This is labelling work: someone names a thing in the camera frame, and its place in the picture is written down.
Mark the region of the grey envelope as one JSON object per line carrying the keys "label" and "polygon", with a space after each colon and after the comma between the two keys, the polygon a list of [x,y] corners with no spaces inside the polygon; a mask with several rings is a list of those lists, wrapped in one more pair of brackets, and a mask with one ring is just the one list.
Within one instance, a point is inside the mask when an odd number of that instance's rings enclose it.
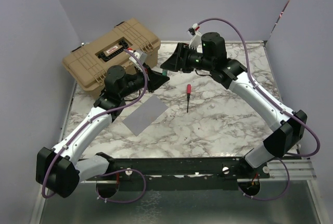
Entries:
{"label": "grey envelope", "polygon": [[167,109],[167,105],[153,95],[126,117],[123,123],[135,136],[138,136]]}

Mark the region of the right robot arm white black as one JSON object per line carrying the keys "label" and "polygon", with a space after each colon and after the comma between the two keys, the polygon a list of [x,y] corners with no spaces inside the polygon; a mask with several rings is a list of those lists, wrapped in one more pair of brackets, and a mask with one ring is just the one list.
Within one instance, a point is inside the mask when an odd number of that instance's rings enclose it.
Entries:
{"label": "right robot arm white black", "polygon": [[262,164],[275,157],[282,158],[298,143],[304,134],[303,125],[307,115],[279,102],[259,84],[253,85],[248,78],[247,68],[227,57],[225,40],[217,32],[205,33],[201,43],[201,53],[189,44],[178,43],[161,68],[183,73],[197,69],[208,71],[214,81],[240,96],[264,119],[272,134],[249,151],[239,164],[240,174],[250,178]]}

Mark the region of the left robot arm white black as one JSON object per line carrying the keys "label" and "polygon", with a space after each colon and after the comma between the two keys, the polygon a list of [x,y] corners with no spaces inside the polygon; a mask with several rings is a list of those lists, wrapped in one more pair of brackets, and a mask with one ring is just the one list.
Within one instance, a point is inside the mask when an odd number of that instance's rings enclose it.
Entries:
{"label": "left robot arm white black", "polygon": [[42,148],[37,154],[36,181],[42,185],[42,196],[49,198],[46,189],[66,198],[82,181],[95,176],[107,180],[115,167],[111,157],[98,153],[92,158],[80,157],[100,132],[112,124],[128,105],[125,98],[137,91],[154,92],[169,81],[169,77],[153,71],[148,65],[136,74],[128,74],[120,66],[107,70],[99,98],[86,118],[64,140],[53,148]]}

